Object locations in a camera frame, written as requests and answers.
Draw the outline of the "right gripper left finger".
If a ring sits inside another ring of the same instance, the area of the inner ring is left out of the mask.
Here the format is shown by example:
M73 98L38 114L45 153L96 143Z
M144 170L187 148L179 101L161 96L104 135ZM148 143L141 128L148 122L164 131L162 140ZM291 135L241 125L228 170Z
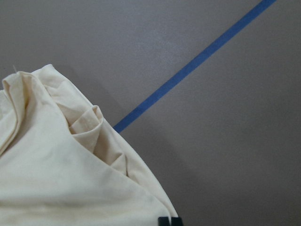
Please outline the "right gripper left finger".
M169 217L159 217L158 226L170 226Z

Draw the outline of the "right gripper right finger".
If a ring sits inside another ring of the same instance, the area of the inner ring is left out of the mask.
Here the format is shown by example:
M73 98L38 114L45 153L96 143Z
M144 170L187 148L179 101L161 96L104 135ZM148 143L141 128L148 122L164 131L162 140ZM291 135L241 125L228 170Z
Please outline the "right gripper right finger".
M183 226L181 217L171 217L171 226Z

